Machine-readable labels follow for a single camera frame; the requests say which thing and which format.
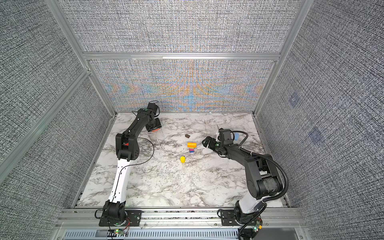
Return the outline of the yellow orange supermarket block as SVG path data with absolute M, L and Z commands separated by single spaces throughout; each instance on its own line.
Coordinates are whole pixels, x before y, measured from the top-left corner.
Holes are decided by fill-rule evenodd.
M 187 143 L 187 147 L 188 148 L 196 148 L 197 147 L 197 143 Z

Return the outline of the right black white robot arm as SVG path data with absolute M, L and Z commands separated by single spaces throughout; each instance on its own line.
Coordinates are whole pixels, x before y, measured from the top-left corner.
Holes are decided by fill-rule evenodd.
M 206 137 L 202 145 L 245 168 L 248 193 L 234 207 L 235 219 L 239 224 L 244 225 L 260 216 L 268 202 L 280 199 L 287 193 L 288 176 L 271 155 L 258 154 L 239 144 L 220 142 L 212 137 Z

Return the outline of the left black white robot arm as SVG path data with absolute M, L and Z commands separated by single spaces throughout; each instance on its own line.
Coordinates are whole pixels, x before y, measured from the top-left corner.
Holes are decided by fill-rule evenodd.
M 100 227 L 127 224 L 126 191 L 131 169 L 138 165 L 135 160 L 140 155 L 139 135 L 143 129 L 154 132 L 162 127 L 158 118 L 159 114 L 159 107 L 150 103 L 147 108 L 137 111 L 134 121 L 123 133 L 116 135 L 117 172 L 109 198 L 103 206 Z

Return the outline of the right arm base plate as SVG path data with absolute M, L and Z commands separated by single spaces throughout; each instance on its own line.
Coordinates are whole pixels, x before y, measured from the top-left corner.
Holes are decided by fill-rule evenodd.
M 243 226 L 250 220 L 250 225 L 262 225 L 263 220 L 260 216 L 256 217 L 256 212 L 251 214 L 243 214 L 238 209 L 224 210 L 219 209 L 217 215 L 223 226 Z

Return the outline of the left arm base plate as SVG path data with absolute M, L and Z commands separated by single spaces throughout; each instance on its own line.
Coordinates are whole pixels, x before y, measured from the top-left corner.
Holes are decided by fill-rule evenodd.
M 141 210 L 125 210 L 124 214 L 113 215 L 112 211 L 103 210 L 99 218 L 99 227 L 138 227 L 142 218 Z

